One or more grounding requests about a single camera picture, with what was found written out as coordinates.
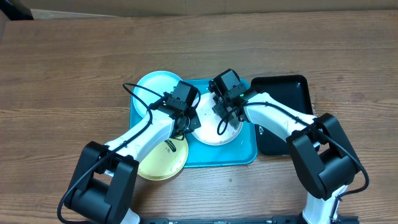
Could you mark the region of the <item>dark object top left corner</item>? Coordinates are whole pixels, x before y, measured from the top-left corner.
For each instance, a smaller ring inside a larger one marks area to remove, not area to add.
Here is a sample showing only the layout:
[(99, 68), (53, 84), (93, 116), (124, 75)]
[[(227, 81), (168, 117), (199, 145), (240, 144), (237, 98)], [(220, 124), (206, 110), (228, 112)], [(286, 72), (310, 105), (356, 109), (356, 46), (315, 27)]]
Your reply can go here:
[(1, 10), (11, 21), (34, 20), (30, 9), (18, 0), (1, 0)]

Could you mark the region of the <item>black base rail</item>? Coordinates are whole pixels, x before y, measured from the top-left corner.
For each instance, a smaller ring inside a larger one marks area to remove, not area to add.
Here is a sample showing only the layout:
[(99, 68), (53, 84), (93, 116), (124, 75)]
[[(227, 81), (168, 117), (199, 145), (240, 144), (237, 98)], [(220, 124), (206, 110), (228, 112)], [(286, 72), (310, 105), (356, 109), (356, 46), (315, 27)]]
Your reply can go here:
[(232, 219), (184, 219), (169, 220), (167, 218), (145, 218), (140, 224), (305, 224), (301, 215), (282, 215), (271, 218), (232, 218)]

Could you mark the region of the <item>yellow plate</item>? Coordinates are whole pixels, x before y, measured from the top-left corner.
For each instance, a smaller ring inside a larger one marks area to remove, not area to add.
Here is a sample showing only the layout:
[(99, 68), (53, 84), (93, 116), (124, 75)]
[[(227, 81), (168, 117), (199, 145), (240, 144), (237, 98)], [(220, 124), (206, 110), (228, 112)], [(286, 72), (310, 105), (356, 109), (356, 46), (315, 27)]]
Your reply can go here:
[(168, 139), (158, 144), (139, 164), (138, 175), (147, 180), (165, 180), (178, 174), (188, 157), (188, 142)]

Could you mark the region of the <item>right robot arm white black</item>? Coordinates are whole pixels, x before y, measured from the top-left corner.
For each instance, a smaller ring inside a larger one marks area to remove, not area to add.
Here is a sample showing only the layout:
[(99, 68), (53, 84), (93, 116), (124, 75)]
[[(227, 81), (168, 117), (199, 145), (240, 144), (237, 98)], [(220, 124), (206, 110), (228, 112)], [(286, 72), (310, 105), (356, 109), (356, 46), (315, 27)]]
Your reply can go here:
[(260, 125), (288, 147), (307, 202), (300, 223), (358, 223), (356, 217), (337, 213), (341, 199), (367, 189), (369, 176), (339, 121), (331, 114), (321, 117), (295, 111), (268, 93), (213, 93), (214, 111), (222, 123), (231, 119)]

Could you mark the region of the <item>light blue plate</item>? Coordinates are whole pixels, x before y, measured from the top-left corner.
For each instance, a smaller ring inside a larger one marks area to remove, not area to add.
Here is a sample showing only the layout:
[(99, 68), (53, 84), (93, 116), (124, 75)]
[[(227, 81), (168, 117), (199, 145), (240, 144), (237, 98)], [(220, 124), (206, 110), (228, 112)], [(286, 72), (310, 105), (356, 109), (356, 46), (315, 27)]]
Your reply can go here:
[[(149, 91), (134, 87), (132, 92), (138, 96), (147, 106), (159, 100), (164, 92), (170, 93), (182, 79), (168, 71), (158, 70), (143, 76), (137, 83), (139, 86), (149, 89)], [(146, 108), (135, 97), (131, 97), (131, 119), (138, 121), (146, 115)]]

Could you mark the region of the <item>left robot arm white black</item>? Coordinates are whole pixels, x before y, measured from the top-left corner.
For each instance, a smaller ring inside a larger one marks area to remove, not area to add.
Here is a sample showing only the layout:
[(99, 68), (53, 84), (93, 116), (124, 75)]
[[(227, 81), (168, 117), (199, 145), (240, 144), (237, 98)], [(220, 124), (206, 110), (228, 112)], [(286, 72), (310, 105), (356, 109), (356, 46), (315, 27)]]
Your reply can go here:
[(82, 150), (62, 207), (85, 217), (85, 223), (139, 223), (130, 203), (140, 162), (161, 142), (200, 127), (194, 108), (152, 108), (130, 130), (106, 144), (89, 142)]

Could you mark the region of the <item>white plate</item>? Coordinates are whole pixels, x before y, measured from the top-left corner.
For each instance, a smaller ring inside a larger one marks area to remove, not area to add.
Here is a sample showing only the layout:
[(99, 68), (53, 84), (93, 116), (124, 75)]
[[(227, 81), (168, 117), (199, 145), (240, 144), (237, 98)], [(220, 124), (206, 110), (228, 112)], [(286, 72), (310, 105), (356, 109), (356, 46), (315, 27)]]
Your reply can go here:
[(211, 146), (219, 146), (231, 142), (242, 130), (243, 123), (232, 115), (229, 119), (226, 131), (222, 135), (217, 134), (217, 127), (221, 118), (213, 111), (216, 103), (213, 100), (214, 93), (204, 93), (196, 108), (201, 126), (194, 130), (193, 135), (202, 143)]

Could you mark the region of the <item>black plastic tray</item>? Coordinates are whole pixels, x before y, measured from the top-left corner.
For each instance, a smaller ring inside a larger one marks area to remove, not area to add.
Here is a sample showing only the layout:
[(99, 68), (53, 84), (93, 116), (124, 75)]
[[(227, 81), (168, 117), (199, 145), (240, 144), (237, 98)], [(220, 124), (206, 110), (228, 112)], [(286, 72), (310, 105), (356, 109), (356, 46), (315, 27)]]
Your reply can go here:
[[(293, 110), (312, 114), (312, 103), (307, 79), (302, 75), (278, 77), (257, 77), (251, 81), (251, 87), (265, 91), (270, 96)], [(265, 156), (286, 156), (288, 145), (284, 140), (262, 126), (255, 125), (257, 148)]]

